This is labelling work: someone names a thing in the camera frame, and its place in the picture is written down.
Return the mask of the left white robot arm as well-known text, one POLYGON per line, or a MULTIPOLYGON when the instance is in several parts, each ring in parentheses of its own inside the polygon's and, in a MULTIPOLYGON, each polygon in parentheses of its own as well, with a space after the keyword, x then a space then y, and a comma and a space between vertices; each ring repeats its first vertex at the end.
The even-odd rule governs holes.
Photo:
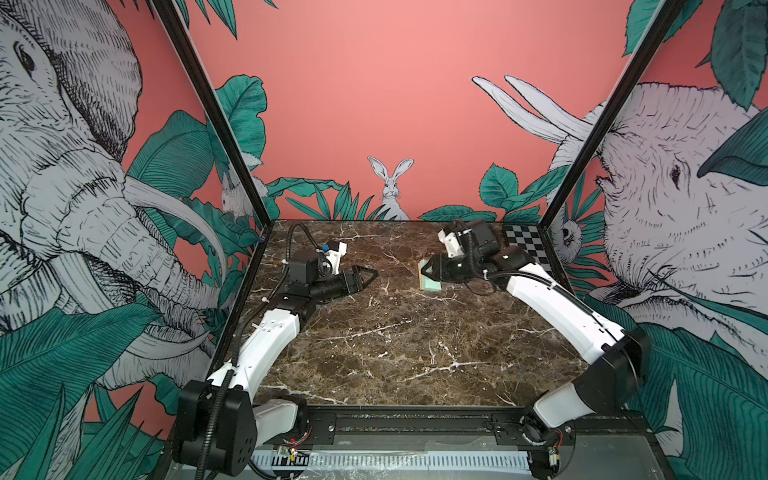
POLYGON ((172 457, 190 466, 198 479, 239 475, 254 450, 295 431, 306 439, 299 400, 253 400, 283 350, 298 336, 320 303, 365 289, 374 269, 340 267, 344 242, 329 241, 285 259, 284 279, 265 302, 256 330, 236 339, 232 358, 204 380, 190 381, 180 392, 172 457))

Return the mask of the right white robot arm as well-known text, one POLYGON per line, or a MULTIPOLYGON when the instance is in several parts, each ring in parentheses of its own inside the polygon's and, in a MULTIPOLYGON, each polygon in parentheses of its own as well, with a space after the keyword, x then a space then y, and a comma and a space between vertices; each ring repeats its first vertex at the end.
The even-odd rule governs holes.
POLYGON ((615 412, 646 383, 651 353, 646 332, 607 319, 517 246, 480 259, 470 254, 438 254, 421 273, 441 283, 484 280, 506 291, 532 307, 588 364, 580 376, 539 397, 523 417, 521 424, 535 442, 569 421, 615 412))

